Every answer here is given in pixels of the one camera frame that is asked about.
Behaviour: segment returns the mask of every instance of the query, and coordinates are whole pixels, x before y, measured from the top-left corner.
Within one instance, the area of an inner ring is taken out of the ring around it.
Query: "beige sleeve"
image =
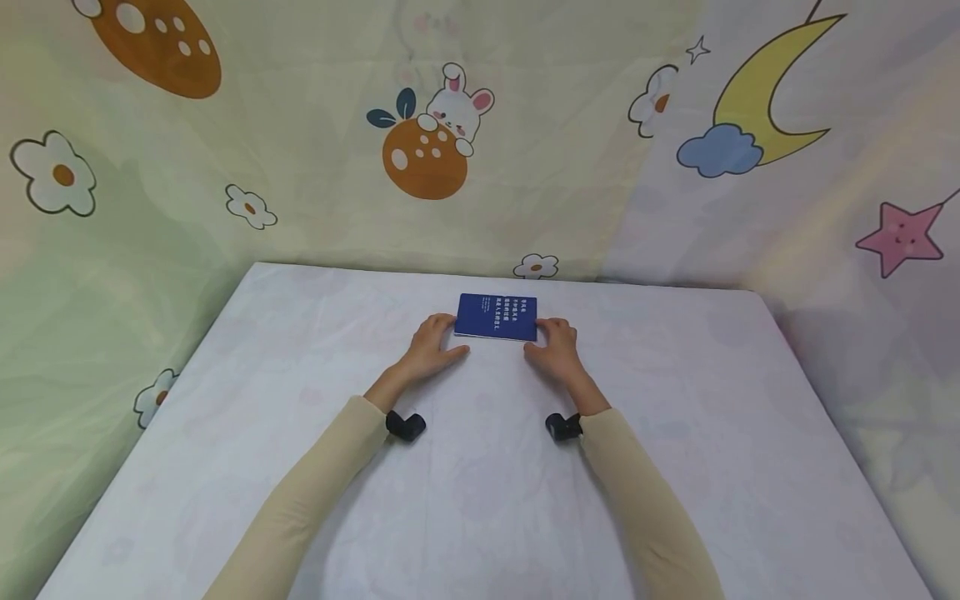
[[[689,515],[619,411],[582,417],[582,444],[650,589],[650,600],[723,600]]]
[[[387,435],[380,409],[352,397],[267,497],[204,600],[286,600],[324,519]]]

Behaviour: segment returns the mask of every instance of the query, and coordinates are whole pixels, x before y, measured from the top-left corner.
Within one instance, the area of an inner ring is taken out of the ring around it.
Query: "cartoon wallpaper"
[[[0,597],[269,260],[754,289],[960,600],[960,9],[911,7],[14,3]]]

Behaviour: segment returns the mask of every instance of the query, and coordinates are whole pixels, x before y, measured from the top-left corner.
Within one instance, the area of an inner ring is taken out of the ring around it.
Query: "small star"
[[[686,49],[686,53],[690,55],[690,64],[693,64],[694,62],[696,62],[697,59],[703,56],[704,54],[709,54],[711,52],[713,51],[709,50],[709,48],[704,47],[703,36],[700,36],[700,39],[697,41],[697,45],[695,45],[692,48]]]
[[[940,260],[944,253],[930,239],[929,231],[943,203],[919,212],[899,206],[880,205],[880,228],[856,243],[860,250],[880,255],[880,276],[886,279],[906,260]]]

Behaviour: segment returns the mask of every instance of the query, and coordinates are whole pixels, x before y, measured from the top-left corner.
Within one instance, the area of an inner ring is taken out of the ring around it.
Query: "bunny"
[[[432,132],[443,123],[457,137],[457,152],[473,156],[473,138],[480,127],[480,115],[493,107],[493,92],[478,89],[467,94],[466,87],[464,67],[456,62],[445,64],[444,87],[426,106],[426,112],[417,117],[417,124],[425,132]]]

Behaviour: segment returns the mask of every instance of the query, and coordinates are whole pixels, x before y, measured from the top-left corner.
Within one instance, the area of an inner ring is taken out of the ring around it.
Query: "book cover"
[[[537,341],[537,299],[461,294],[454,335]]]

